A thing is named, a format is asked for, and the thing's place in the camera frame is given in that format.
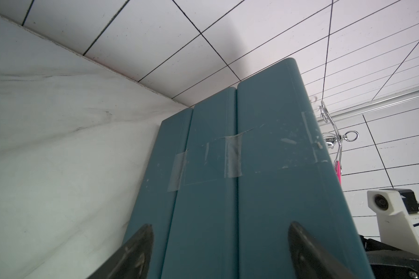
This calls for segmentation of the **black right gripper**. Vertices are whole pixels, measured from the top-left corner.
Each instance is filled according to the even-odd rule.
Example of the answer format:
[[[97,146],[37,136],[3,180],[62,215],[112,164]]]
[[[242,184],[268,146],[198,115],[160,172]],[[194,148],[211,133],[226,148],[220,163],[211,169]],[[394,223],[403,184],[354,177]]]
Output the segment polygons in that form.
[[[419,256],[384,244],[371,238],[360,237],[375,278],[419,279]]]

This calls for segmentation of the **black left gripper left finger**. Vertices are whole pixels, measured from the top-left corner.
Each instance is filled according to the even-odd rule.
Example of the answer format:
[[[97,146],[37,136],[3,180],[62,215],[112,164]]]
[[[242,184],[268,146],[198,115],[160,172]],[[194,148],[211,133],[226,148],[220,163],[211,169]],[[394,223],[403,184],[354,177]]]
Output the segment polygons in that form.
[[[152,225],[144,224],[88,279],[146,279],[153,245]]]

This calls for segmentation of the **teal drawer cabinet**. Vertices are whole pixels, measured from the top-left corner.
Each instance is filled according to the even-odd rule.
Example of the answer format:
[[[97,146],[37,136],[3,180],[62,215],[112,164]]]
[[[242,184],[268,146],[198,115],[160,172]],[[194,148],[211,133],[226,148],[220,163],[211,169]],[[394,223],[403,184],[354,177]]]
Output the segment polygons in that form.
[[[152,225],[150,279],[293,279],[292,222],[373,278],[287,58],[163,121],[125,238]]]

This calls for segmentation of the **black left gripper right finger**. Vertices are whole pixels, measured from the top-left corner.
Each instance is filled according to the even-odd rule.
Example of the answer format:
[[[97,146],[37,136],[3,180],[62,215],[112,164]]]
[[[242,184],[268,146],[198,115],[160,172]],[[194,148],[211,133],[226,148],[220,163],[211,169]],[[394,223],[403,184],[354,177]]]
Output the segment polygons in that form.
[[[350,270],[331,255],[298,222],[289,226],[287,240],[298,279],[353,279]]]

